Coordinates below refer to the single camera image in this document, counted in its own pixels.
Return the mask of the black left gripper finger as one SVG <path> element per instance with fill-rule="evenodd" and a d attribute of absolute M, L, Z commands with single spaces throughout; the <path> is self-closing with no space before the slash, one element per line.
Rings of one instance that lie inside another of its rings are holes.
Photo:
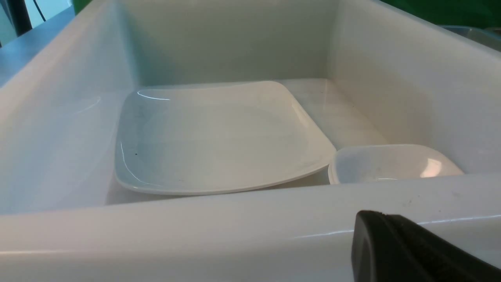
<path fill-rule="evenodd" d="M 499 282 L 499 268 L 401 216 L 356 214 L 351 264 L 356 282 Z"/>

